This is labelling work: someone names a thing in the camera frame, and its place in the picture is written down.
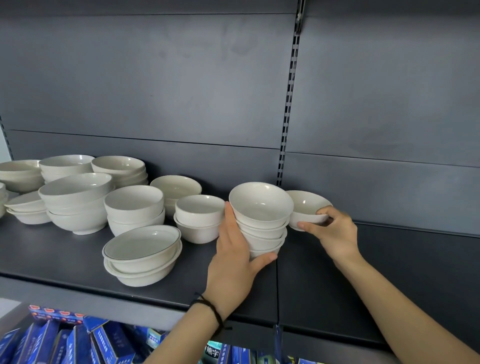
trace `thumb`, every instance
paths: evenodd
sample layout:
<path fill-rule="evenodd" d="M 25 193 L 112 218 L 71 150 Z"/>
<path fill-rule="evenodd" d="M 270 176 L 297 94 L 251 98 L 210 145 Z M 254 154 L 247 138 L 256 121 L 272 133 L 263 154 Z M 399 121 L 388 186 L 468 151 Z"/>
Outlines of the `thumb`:
<path fill-rule="evenodd" d="M 325 229 L 323 226 L 318 226 L 311 222 L 300 221 L 297 225 L 300 229 L 304 229 L 306 232 L 315 235 L 318 239 L 322 238 Z"/>
<path fill-rule="evenodd" d="M 250 267 L 252 267 L 254 275 L 257 275 L 265 266 L 272 263 L 277 258 L 275 253 L 265 253 L 261 256 L 256 257 L 250 262 Z"/>

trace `black string bracelet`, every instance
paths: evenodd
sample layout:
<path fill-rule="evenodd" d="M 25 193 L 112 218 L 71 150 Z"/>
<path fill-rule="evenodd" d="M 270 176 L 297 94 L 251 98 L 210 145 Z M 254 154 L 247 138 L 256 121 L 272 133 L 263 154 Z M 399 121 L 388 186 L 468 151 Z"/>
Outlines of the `black string bracelet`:
<path fill-rule="evenodd" d="M 225 330 L 232 330 L 232 328 L 230 328 L 230 327 L 228 327 L 228 328 L 225 327 L 225 325 L 223 324 L 222 316 L 220 316 L 220 314 L 216 310 L 213 303 L 211 303 L 209 300 L 205 299 L 205 297 L 203 297 L 201 294 L 199 294 L 197 292 L 195 292 L 195 294 L 199 295 L 201 299 L 197 298 L 196 300 L 193 300 L 192 303 L 190 304 L 189 308 L 192 307 L 196 303 L 201 303 L 201 304 L 204 304 L 205 306 L 210 307 L 210 309 L 213 311 L 213 313 L 215 315 L 215 318 L 218 322 L 218 329 L 213 333 L 213 337 L 217 336 L 224 329 Z"/>

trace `person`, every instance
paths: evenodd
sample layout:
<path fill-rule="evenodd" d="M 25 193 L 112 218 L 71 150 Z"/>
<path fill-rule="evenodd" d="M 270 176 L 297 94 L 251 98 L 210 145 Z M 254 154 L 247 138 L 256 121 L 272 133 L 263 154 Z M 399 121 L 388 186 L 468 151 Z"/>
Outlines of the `person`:
<path fill-rule="evenodd" d="M 317 214 L 328 214 L 329 224 L 299 222 L 298 226 L 320 240 L 403 364 L 480 364 L 480 355 L 420 310 L 363 259 L 357 246 L 357 226 L 347 214 L 332 206 L 321 208 Z M 267 253 L 249 261 L 248 244 L 228 202 L 219 230 L 216 255 L 208 267 L 202 296 L 225 321 L 247 297 L 257 273 L 277 256 Z M 196 364 L 218 327 L 209 306 L 193 304 L 145 364 Z"/>

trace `forearm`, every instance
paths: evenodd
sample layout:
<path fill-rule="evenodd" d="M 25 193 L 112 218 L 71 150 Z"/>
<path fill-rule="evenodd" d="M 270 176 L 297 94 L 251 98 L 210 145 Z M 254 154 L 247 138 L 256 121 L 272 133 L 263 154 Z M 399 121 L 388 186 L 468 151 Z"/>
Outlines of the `forearm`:
<path fill-rule="evenodd" d="M 361 256 L 336 265 L 403 364 L 480 363 L 480 355 L 420 310 Z"/>
<path fill-rule="evenodd" d="M 197 364 L 217 328 L 212 310 L 203 304 L 194 304 L 145 364 Z"/>

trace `stacked white bowl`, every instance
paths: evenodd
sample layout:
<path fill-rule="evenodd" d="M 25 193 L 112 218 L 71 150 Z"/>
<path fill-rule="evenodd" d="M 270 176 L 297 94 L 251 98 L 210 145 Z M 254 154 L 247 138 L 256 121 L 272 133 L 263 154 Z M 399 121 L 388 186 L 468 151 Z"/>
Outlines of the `stacked white bowl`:
<path fill-rule="evenodd" d="M 20 222 L 28 225 L 38 225 L 50 222 L 45 203 L 38 191 L 22 194 L 6 202 L 7 211 Z"/>
<path fill-rule="evenodd" d="M 196 194 L 182 197 L 176 202 L 173 218 L 186 241 L 205 244 L 218 237 L 218 226 L 224 214 L 224 200 Z"/>
<path fill-rule="evenodd" d="M 59 178 L 93 172 L 92 156 L 72 154 L 68 156 L 56 156 L 42 159 L 39 163 L 45 183 Z"/>
<path fill-rule="evenodd" d="M 8 201 L 7 186 L 3 182 L 0 182 L 0 218 L 5 215 L 7 208 L 4 206 Z"/>
<path fill-rule="evenodd" d="M 83 173 L 47 183 L 38 194 L 55 225 L 77 235 L 86 235 L 107 224 L 103 200 L 113 189 L 109 174 Z"/>
<path fill-rule="evenodd" d="M 94 172 L 108 173 L 117 189 L 126 186 L 148 184 L 145 163 L 139 159 L 123 156 L 104 156 L 92 160 Z"/>
<path fill-rule="evenodd" d="M 292 229 L 304 231 L 297 225 L 300 221 L 321 224 L 328 219 L 327 214 L 316 214 L 318 209 L 332 204 L 326 198 L 307 191 L 292 190 L 286 192 L 293 200 L 293 212 L 290 215 L 289 223 Z"/>
<path fill-rule="evenodd" d="M 150 186 L 159 188 L 165 195 L 165 212 L 168 218 L 173 218 L 178 199 L 202 193 L 202 186 L 196 180 L 184 176 L 161 176 L 155 178 Z"/>
<path fill-rule="evenodd" d="M 38 190 L 44 184 L 39 161 L 27 159 L 0 163 L 0 182 L 7 190 L 20 194 Z"/>
<path fill-rule="evenodd" d="M 247 182 L 231 190 L 228 199 L 248 242 L 250 257 L 278 253 L 287 237 L 293 212 L 291 197 L 272 184 Z"/>
<path fill-rule="evenodd" d="M 104 267 L 127 286 L 148 286 L 173 269 L 182 251 L 180 237 L 180 231 L 168 225 L 130 230 L 103 247 Z"/>
<path fill-rule="evenodd" d="M 150 225 L 163 225 L 163 192 L 152 186 L 127 186 L 105 197 L 108 225 L 113 235 Z"/>

